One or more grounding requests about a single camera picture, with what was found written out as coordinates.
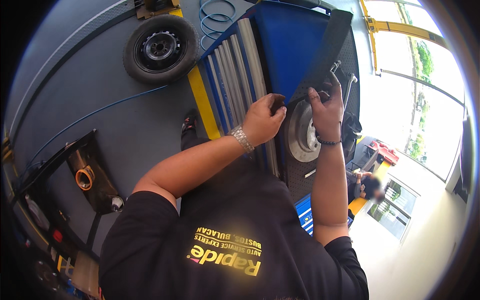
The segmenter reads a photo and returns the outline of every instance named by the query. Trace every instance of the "hose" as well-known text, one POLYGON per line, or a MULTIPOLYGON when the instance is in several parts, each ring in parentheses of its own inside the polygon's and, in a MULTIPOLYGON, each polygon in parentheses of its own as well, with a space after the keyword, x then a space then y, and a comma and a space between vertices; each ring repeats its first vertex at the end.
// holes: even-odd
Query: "hose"
POLYGON ((55 134, 51 139, 49 139, 45 144, 43 144, 43 145, 40 147, 40 149, 38 149, 38 151, 33 155, 33 157, 30 159, 30 161, 29 161, 28 164, 26 165, 25 171, 23 171, 23 173, 22 173, 21 176, 20 176, 19 184, 22 184, 23 178, 24 178, 25 174, 27 173, 27 171, 28 171, 31 167, 33 167, 33 166, 35 166, 35 165, 37 165, 37 164, 40 163, 40 162, 37 162, 37 163, 35 163, 35 164, 32 165, 32 162, 33 162, 33 161, 35 160, 35 158, 40 154, 40 152, 42 152, 42 150, 45 149, 45 147, 47 147, 48 144, 50 144, 50 143, 51 143, 53 140, 55 140, 59 135, 61 135, 61 134, 64 133, 65 131, 67 131, 67 130, 68 130, 69 128, 71 128, 72 126, 78 124, 79 122, 85 120, 85 119, 88 118, 88 117, 91 117, 91 116, 95 115, 95 114, 98 113, 98 112, 101 112, 101 111, 104 110, 104 109, 107 109, 107 108, 109 108, 109 107, 112 107, 112 106, 114 106, 114 105, 117 105, 117 104, 119 104, 119 103, 122 103, 122 102, 124 102, 124 101, 130 100, 130 99, 133 99, 133 98, 137 98, 137 97, 140 97, 140 96, 143 96, 143 95, 147 95, 147 94, 149 94, 149 93, 151 93, 151 92, 154 92, 154 91, 161 90, 161 89, 163 89, 163 88, 165 88, 165 87, 167 87, 167 86, 168 86, 168 85, 164 85, 164 86, 161 86, 161 87, 157 87, 157 88, 151 89, 151 90, 149 90, 149 91, 146 91, 146 92, 143 92, 143 93, 139 93, 139 94, 130 96, 130 97, 128 97, 128 98, 124 98, 124 99, 122 99, 122 100, 119 100, 119 101, 110 103, 110 104, 108 104, 108 105, 105 105, 104 107, 99 108, 99 109, 97 109, 97 110, 95 110, 95 111, 92 111, 91 113, 89 113, 89 114, 81 117, 81 118, 78 119, 77 121, 73 122, 72 124, 68 125, 68 126, 65 127, 64 129, 60 130, 60 131, 59 131, 57 134, 55 134))
POLYGON ((205 2, 204 4, 202 4, 202 0, 200 0, 200 10, 198 11, 198 18, 200 19, 200 29, 202 30, 202 32, 204 33, 204 36, 202 37, 202 39, 200 40, 200 46, 202 46, 202 49, 203 50, 206 50, 206 48, 204 47, 204 39, 206 37, 212 39, 212 40, 216 40, 218 37, 214 37, 212 36, 212 34, 222 34, 223 32, 225 32, 225 30, 216 30, 216 29, 213 29, 209 26, 207 26, 204 22, 205 20, 207 19, 210 19, 210 20, 213 20, 213 21, 217 21, 217 22, 227 22, 227 21, 230 21, 232 24, 233 24, 233 18, 235 18, 235 16, 237 15, 237 10, 235 9, 235 6, 232 4, 232 2, 228 1, 228 0, 208 0, 207 2, 205 2), (210 4, 212 3, 213 1, 221 1, 221 2, 226 2, 228 3, 228 5, 233 8, 233 15, 232 16, 228 16, 224 13, 219 13, 219 12, 215 12, 215 13, 206 13, 204 8, 207 4, 210 4), (221 16, 222 19, 218 19, 218 18, 214 18, 214 16, 221 16))

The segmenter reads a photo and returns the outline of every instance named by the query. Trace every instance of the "hand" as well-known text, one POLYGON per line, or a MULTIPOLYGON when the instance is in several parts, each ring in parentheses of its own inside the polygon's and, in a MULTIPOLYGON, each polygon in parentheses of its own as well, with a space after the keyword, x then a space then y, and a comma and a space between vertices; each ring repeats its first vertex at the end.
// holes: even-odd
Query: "hand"
POLYGON ((317 93, 310 87, 308 97, 312 105, 313 125, 320 138, 323 141, 339 142, 343 120, 342 88, 335 74, 329 72, 328 76, 331 83, 324 83, 324 89, 329 90, 330 96, 325 91, 317 93))
POLYGON ((247 140, 254 147, 270 141, 280 129, 287 115, 284 99, 285 96, 280 94, 268 94, 258 99, 248 109, 242 128, 247 140), (278 109, 272 116, 271 108, 274 105, 278 109))

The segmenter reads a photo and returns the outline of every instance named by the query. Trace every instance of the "floor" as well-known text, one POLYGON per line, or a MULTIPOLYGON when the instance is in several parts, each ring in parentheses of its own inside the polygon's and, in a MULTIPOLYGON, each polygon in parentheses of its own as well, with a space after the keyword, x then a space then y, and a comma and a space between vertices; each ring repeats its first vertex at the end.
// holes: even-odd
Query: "floor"
MULTIPOLYGON (((243 0, 230 1, 236 8, 236 18, 251 6, 251 3, 243 0)), ((370 46, 358 2, 330 2, 354 13, 352 28, 360 77, 373 76, 370 46)), ((115 0, 57 2, 32 38, 19 66, 5 114, 7 129, 24 90, 51 53, 84 22, 114 3, 115 0)), ((201 33, 199 1, 180 0, 180 4, 183 16, 201 33)), ((231 8, 224 4, 212 5, 205 10, 208 13, 232 13, 231 8)), ((136 17, 130 17, 95 37, 68 59, 43 87, 15 141, 15 163, 20 172, 46 140, 73 121, 106 104, 156 87, 136 82, 128 76, 121 63, 123 46, 140 22, 136 17)), ((220 26, 225 29, 228 24, 220 26)), ((205 39, 206 47, 210 43, 205 39)), ((361 98, 364 98, 365 91, 363 88, 360 90, 361 98)), ((189 81, 186 77, 182 78, 163 90, 124 102, 75 125, 48 145, 35 162, 47 160, 66 142, 72 142, 96 128, 96 138, 106 160, 110 179, 125 199, 137 180, 154 164, 180 151, 183 115, 195 106, 189 81)), ((199 128, 199 135, 206 136, 203 127, 200 125, 199 128)), ((77 188, 66 164, 54 173, 50 185, 58 205, 71 218, 71 228, 86 242, 95 213, 77 188)), ((93 245, 93 251, 98 255, 117 216, 112 213, 100 220, 93 245)))

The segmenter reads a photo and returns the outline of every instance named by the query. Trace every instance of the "spare tire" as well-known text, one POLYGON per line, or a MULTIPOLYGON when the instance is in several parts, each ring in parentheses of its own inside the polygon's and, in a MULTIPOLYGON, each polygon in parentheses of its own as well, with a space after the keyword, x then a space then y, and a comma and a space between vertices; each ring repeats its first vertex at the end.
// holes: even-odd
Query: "spare tire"
POLYGON ((161 14, 140 24, 123 49, 123 65, 134 79, 170 84, 195 65, 200 40, 195 27, 182 17, 161 14))

